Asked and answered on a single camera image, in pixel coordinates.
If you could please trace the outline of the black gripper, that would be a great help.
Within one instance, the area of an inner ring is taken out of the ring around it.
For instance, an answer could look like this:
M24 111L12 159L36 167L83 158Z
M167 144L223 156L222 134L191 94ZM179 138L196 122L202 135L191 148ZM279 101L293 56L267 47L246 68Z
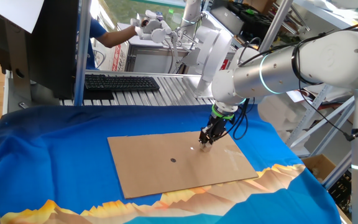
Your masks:
M226 123L231 121L231 117L219 117L214 114L209 116L209 120L206 127L201 128L199 142L201 146L211 147L214 141L218 140L226 131Z

